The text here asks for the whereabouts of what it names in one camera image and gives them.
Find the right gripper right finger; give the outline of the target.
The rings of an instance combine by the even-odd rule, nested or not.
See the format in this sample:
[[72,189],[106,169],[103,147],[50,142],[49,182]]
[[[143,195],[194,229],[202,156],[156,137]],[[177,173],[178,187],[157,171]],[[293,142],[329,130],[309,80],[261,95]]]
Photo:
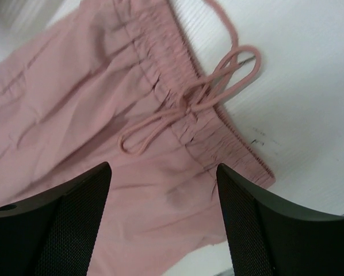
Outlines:
[[290,202],[225,164],[216,176],[235,275],[344,275],[344,216]]

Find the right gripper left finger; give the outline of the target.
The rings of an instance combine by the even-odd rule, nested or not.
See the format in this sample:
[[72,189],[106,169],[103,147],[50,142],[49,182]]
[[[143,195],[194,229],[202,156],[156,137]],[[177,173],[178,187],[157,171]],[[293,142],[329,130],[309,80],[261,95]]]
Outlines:
[[111,176],[103,162],[0,207],[0,275],[86,275]]

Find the pink trousers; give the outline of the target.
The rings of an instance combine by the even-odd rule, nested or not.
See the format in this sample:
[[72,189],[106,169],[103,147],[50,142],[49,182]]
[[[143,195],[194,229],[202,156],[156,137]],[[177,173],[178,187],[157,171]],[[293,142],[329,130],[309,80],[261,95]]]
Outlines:
[[225,241],[220,163],[275,181],[220,104],[261,55],[209,4],[232,41],[209,75],[168,1],[82,1],[0,63],[0,207],[111,166],[89,275],[161,275]]

